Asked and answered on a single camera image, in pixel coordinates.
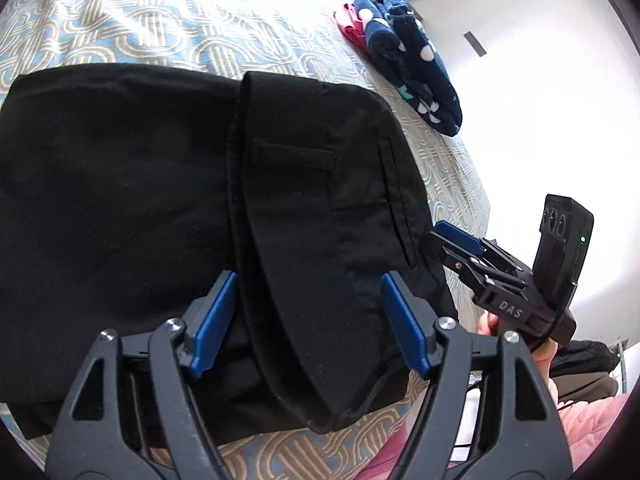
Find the pink sleeve forearm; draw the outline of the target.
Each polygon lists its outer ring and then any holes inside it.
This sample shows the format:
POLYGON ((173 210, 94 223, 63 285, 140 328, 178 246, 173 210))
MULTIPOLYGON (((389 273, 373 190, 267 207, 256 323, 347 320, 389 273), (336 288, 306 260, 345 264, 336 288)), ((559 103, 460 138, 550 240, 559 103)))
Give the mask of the pink sleeve forearm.
POLYGON ((607 374, 579 374, 578 379, 550 378, 548 388, 558 410, 576 471, 600 445, 628 399, 607 374))

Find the person's right hand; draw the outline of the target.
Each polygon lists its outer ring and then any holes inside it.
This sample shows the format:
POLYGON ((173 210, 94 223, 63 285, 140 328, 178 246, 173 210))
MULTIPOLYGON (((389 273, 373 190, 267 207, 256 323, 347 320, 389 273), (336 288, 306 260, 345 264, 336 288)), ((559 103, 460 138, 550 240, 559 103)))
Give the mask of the person's right hand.
MULTIPOLYGON (((483 336, 497 336, 499 333, 498 316, 485 311, 477 322, 477 333, 483 336)), ((554 403, 558 403, 558 388, 550 378, 550 367, 556 350, 558 350, 558 344, 552 339, 546 339, 532 353, 537 370, 546 383, 554 403)))

